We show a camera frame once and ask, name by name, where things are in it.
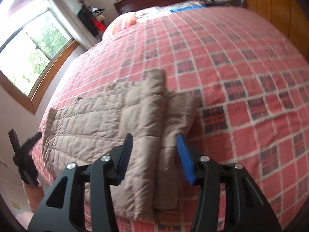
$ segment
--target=red object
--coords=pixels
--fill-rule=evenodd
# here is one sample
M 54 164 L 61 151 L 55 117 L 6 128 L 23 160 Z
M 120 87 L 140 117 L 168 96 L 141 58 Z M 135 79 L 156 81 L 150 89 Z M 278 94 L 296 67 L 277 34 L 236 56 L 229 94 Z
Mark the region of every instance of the red object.
M 221 33 L 213 33 L 214 28 Z M 309 65 L 290 41 L 260 16 L 224 7 L 173 13 L 117 36 L 74 61 L 76 69 L 64 74 L 40 130 L 44 133 L 51 107 L 66 107 L 77 96 L 91 97 L 109 82 L 139 81 L 153 68 L 167 70 L 170 89 L 202 99 L 190 141 L 217 162 L 243 163 L 272 202 L 280 223 L 289 222 L 309 192 Z M 42 140 L 33 149 L 33 159 L 52 184 L 55 179 L 41 151 Z M 164 220 L 175 230 L 185 231 L 185 222 L 192 222 L 197 200 L 192 189 L 184 189 L 182 208 Z M 277 208 L 280 202 L 282 210 Z M 88 204 L 85 210 L 89 215 Z M 157 225 L 135 221 L 119 220 L 118 226 L 158 230 Z
M 92 18 L 91 20 L 92 20 L 93 24 L 95 25 L 95 28 L 98 31 L 104 32 L 106 30 L 106 26 L 104 24 L 102 24 L 101 22 L 99 22 L 97 19 Z

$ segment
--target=window glass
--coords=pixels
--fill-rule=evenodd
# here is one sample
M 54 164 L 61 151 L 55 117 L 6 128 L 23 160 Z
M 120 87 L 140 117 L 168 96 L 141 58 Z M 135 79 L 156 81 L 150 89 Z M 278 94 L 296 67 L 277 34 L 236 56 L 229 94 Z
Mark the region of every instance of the window glass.
M 27 96 L 50 62 L 24 31 L 0 52 L 0 60 L 2 73 Z
M 29 96 L 50 61 L 72 37 L 42 0 L 28 3 L 3 21 L 0 71 Z
M 0 20 L 0 46 L 20 27 L 35 18 L 37 15 L 44 13 L 48 8 L 43 0 L 34 0 L 16 11 L 8 17 L 3 13 Z
M 71 39 L 50 11 L 28 23 L 24 31 L 49 59 L 53 59 Z

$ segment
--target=metal screw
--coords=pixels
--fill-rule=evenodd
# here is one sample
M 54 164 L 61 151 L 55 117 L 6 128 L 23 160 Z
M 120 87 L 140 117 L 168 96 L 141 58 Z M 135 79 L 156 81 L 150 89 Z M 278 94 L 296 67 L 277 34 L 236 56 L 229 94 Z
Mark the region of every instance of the metal screw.
M 208 162 L 208 161 L 210 161 L 210 158 L 208 156 L 206 156 L 206 155 L 203 155 L 203 156 L 200 157 L 200 160 L 202 162 Z
M 67 166 L 66 166 L 68 169 L 73 169 L 76 167 L 76 164 L 74 162 L 71 162 L 69 163 Z
M 104 155 L 104 156 L 102 156 L 101 157 L 101 161 L 104 161 L 104 162 L 107 162 L 107 161 L 109 161 L 111 158 L 110 158 L 110 156 L 108 156 L 108 155 Z
M 244 166 L 243 166 L 242 164 L 240 164 L 240 163 L 236 163 L 236 164 L 234 165 L 234 167 L 235 167 L 236 169 L 243 169 L 243 168 L 244 168 Z

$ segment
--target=blue gripper pad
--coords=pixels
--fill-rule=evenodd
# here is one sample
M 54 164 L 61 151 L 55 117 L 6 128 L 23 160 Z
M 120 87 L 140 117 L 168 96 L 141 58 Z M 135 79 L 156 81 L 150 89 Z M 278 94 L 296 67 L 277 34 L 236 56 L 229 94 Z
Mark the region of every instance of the blue gripper pad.
M 177 135 L 177 150 L 186 179 L 191 185 L 194 185 L 196 181 L 194 175 L 194 162 L 191 158 L 189 148 L 184 140 L 184 137 L 181 134 Z

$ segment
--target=quilted fabric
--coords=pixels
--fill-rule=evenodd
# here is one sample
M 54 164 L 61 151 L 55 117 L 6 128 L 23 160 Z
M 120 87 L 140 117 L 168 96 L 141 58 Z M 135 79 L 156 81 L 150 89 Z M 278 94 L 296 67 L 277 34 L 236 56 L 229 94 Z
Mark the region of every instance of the quilted fabric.
M 198 105 L 190 94 L 166 90 L 164 72 L 155 70 L 141 83 L 109 84 L 94 97 L 51 108 L 43 137 L 46 168 L 57 177 L 70 162 L 92 163 L 131 133 L 126 177 L 120 186 L 111 186 L 115 214 L 154 222 L 154 208 L 177 205 L 176 134 L 188 133 Z M 86 187 L 86 202 L 89 194 Z
M 217 162 L 243 163 L 282 227 L 300 210 L 309 184 L 309 67 L 260 16 L 232 7 L 177 12 L 118 33 L 71 66 L 48 108 L 91 96 L 110 81 L 138 81 L 160 67 L 170 89 L 202 99 L 188 141 Z M 35 164 L 52 184 L 41 148 L 39 142 L 33 151 Z M 178 207 L 159 224 L 119 218 L 119 229 L 189 231 L 198 192 L 184 181 Z M 224 225 L 224 210 L 218 224 Z

